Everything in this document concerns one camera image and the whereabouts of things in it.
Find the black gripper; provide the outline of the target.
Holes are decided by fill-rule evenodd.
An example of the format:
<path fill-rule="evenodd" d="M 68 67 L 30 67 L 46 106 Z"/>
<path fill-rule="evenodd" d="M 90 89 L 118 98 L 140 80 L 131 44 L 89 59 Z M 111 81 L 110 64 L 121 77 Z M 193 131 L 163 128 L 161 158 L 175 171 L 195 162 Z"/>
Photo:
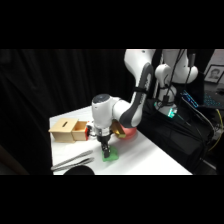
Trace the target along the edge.
<path fill-rule="evenodd" d="M 110 145 L 108 144 L 111 135 L 113 134 L 110 127 L 107 128 L 96 128 L 95 134 L 97 136 L 97 140 L 101 143 L 102 153 L 105 158 L 109 158 L 110 156 Z"/>

